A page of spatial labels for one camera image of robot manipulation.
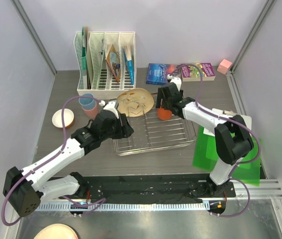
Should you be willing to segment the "pink plastic cup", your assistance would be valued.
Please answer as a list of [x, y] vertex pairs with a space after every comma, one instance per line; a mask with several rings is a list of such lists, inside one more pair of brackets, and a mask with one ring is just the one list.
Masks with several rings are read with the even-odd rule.
[[99, 112], [96, 103], [82, 105], [82, 109], [84, 110], [85, 114], [91, 119], [95, 119], [96, 115]]

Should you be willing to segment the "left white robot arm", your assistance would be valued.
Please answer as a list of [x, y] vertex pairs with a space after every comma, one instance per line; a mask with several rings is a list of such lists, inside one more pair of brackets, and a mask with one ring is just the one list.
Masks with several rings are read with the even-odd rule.
[[72, 172], [58, 180], [52, 180], [52, 176], [99, 148], [103, 141], [128, 138], [133, 132], [126, 114], [102, 110], [88, 125], [71, 134], [65, 146], [21, 170], [11, 168], [6, 173], [3, 194], [20, 217], [30, 215], [41, 203], [51, 199], [63, 196], [81, 199], [89, 189], [81, 174]]

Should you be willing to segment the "orange white bowl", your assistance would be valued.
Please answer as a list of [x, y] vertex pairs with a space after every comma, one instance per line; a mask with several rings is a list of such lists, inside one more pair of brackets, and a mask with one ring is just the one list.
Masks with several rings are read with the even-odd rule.
[[57, 110], [52, 116], [52, 124], [57, 128], [62, 128], [62, 120], [64, 120], [65, 128], [69, 128], [74, 124], [75, 115], [72, 110], [64, 109], [64, 113], [62, 114], [62, 109]]

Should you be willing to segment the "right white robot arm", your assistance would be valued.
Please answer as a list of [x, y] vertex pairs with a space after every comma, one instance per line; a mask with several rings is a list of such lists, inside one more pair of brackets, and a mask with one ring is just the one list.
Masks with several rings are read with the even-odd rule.
[[206, 190], [213, 197], [219, 196], [237, 163], [254, 148], [251, 131], [244, 119], [240, 115], [217, 114], [195, 99], [185, 98], [183, 90], [172, 82], [158, 88], [156, 107], [195, 122], [214, 134], [218, 161], [207, 178]]

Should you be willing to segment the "orange ceramic mug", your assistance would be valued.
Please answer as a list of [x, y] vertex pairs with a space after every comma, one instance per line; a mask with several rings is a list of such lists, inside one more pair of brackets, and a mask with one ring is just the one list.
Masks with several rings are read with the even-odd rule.
[[172, 116], [173, 113], [170, 110], [164, 109], [162, 106], [157, 109], [157, 117], [160, 120], [169, 120]]

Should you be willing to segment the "blue plastic cup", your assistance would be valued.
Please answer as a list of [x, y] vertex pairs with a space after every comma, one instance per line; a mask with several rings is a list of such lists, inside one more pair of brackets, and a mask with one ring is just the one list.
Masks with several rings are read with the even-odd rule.
[[96, 101], [92, 94], [83, 94], [82, 97], [79, 98], [79, 103], [84, 110], [92, 110], [96, 106]]

